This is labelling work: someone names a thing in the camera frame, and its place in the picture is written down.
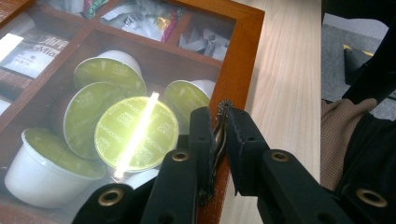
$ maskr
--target wooden table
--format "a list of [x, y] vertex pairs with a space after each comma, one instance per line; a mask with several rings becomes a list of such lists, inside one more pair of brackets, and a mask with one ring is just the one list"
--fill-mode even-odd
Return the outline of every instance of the wooden table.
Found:
[[[319, 180], [320, 0], [236, 0], [265, 11], [246, 111], [270, 148], [294, 154]], [[234, 197], [230, 178], [220, 223], [262, 223], [257, 199]]]

